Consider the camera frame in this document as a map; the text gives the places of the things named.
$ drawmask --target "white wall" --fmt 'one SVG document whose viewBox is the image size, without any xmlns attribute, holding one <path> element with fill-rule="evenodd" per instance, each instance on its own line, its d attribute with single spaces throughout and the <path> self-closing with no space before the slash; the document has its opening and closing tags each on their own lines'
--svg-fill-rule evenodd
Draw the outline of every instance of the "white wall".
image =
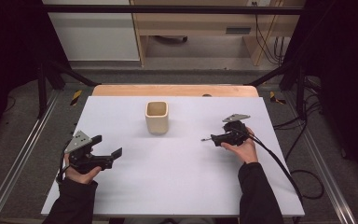
<svg viewBox="0 0 358 224">
<path fill-rule="evenodd" d="M 128 0 L 43 0 L 44 4 L 128 5 Z M 69 61 L 139 61 L 131 14 L 49 13 Z"/>
</svg>

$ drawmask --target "beige cup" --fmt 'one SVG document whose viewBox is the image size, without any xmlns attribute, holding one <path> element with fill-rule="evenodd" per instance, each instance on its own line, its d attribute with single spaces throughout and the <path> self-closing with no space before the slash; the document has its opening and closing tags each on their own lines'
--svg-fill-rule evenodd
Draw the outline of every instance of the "beige cup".
<svg viewBox="0 0 358 224">
<path fill-rule="evenodd" d="M 168 104 L 149 102 L 145 111 L 147 129 L 152 134 L 164 134 L 168 131 Z"/>
</svg>

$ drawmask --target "black sleeve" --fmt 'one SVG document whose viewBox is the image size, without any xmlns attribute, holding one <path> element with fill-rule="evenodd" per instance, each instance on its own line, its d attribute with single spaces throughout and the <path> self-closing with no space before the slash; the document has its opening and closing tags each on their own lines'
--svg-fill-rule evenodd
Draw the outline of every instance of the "black sleeve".
<svg viewBox="0 0 358 224">
<path fill-rule="evenodd" d="M 238 179 L 242 190 L 240 224 L 283 223 L 278 202 L 260 163 L 245 163 Z"/>
<path fill-rule="evenodd" d="M 85 185 L 65 178 L 60 185 L 60 197 L 43 224 L 91 224 L 97 186 L 95 181 Z"/>
</svg>

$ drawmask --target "black curtain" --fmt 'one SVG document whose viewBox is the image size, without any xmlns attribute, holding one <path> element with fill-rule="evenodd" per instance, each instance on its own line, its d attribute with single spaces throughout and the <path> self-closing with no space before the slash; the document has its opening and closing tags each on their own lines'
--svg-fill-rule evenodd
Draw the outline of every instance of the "black curtain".
<svg viewBox="0 0 358 224">
<path fill-rule="evenodd" d="M 39 64 L 55 61 L 70 67 L 48 14 L 23 10 L 27 4 L 43 3 L 0 0 L 0 118 L 7 107 L 8 93 L 37 79 Z"/>
<path fill-rule="evenodd" d="M 308 2 L 314 5 L 323 1 Z M 294 52 L 317 20 L 300 18 L 285 60 L 293 60 Z M 302 63 L 306 76 L 320 78 L 325 114 L 344 152 L 358 161 L 358 1 L 337 0 L 310 46 Z"/>
</svg>

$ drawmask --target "white table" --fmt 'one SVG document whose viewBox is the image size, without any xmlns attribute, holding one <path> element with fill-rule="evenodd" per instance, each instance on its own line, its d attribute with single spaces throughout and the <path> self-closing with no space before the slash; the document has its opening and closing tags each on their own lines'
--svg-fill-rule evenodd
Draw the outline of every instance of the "white table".
<svg viewBox="0 0 358 224">
<path fill-rule="evenodd" d="M 147 131 L 145 105 L 166 101 L 170 129 L 162 136 Z M 247 114 L 244 123 L 285 164 L 264 101 L 259 97 L 91 96 L 76 131 L 101 134 L 93 154 L 123 147 L 111 170 L 101 172 L 94 214 L 107 217 L 237 217 L 241 162 L 231 152 L 201 142 L 223 133 L 225 117 Z M 279 165 L 257 146 L 260 163 L 285 217 L 304 216 L 295 190 Z M 42 214 L 58 198 L 54 182 Z"/>
</svg>

